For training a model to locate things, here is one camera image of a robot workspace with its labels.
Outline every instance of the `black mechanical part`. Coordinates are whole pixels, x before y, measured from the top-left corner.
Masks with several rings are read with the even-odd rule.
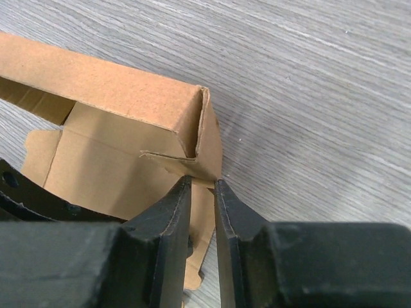
[[[100,221],[126,220],[71,204],[33,183],[0,159],[0,221]],[[188,239],[187,257],[193,254]]]
[[[270,223],[214,190],[222,307],[411,307],[411,232],[390,223]]]
[[[185,176],[122,225],[0,223],[0,307],[180,308],[190,210]]]

